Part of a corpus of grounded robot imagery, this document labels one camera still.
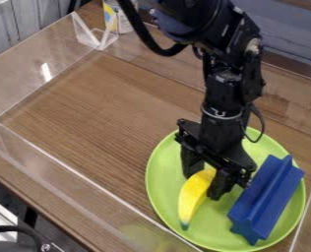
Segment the yellow banana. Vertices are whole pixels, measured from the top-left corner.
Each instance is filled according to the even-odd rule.
[[[208,168],[194,174],[186,181],[180,195],[180,220],[182,230],[188,230],[198,206],[206,199],[206,190],[210,186],[216,170]]]

